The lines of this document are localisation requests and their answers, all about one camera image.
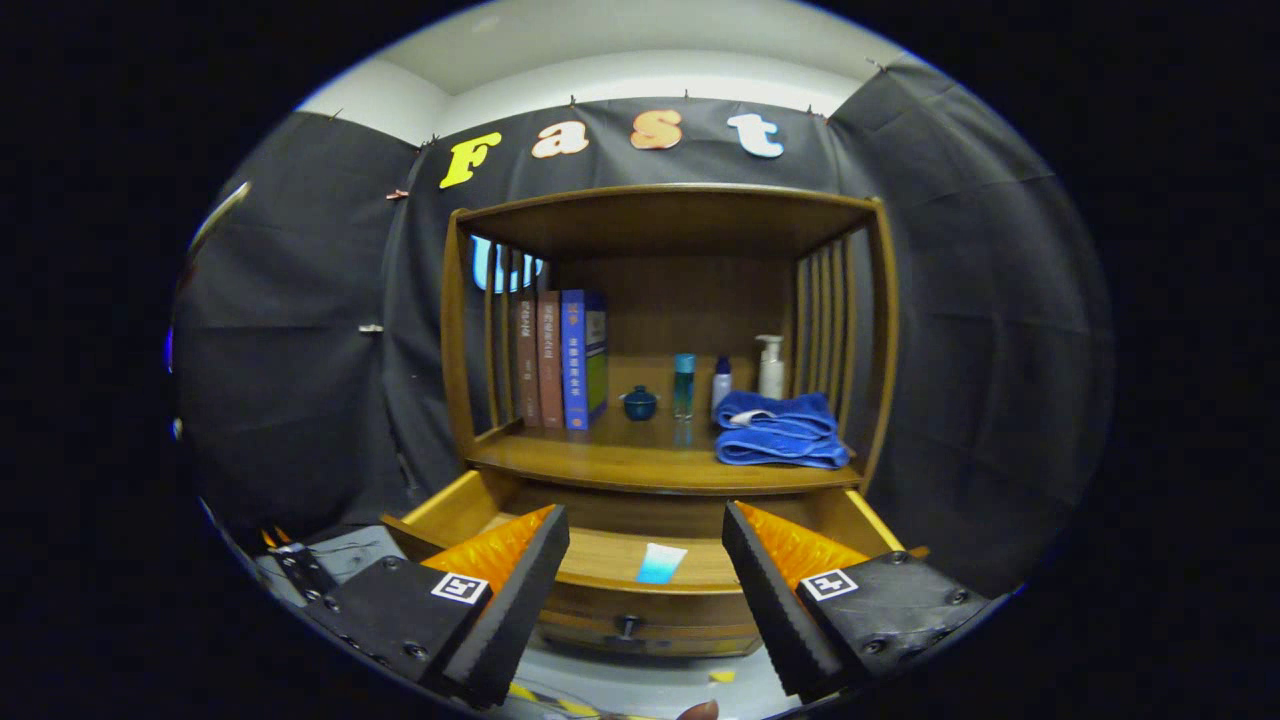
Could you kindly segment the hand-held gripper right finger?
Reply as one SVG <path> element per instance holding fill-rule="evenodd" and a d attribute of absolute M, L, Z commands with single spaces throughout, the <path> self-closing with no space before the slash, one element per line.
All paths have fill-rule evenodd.
<path fill-rule="evenodd" d="M 742 501 L 722 543 L 783 691 L 806 703 L 902 675 L 991 611 L 905 550 L 864 553 Z"/>

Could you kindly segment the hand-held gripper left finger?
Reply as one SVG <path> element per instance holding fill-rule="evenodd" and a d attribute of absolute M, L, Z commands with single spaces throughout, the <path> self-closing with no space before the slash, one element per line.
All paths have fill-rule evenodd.
<path fill-rule="evenodd" d="M 302 614 L 403 682 L 474 708 L 502 705 L 570 547 L 547 505 L 413 562 L 384 556 Z"/>

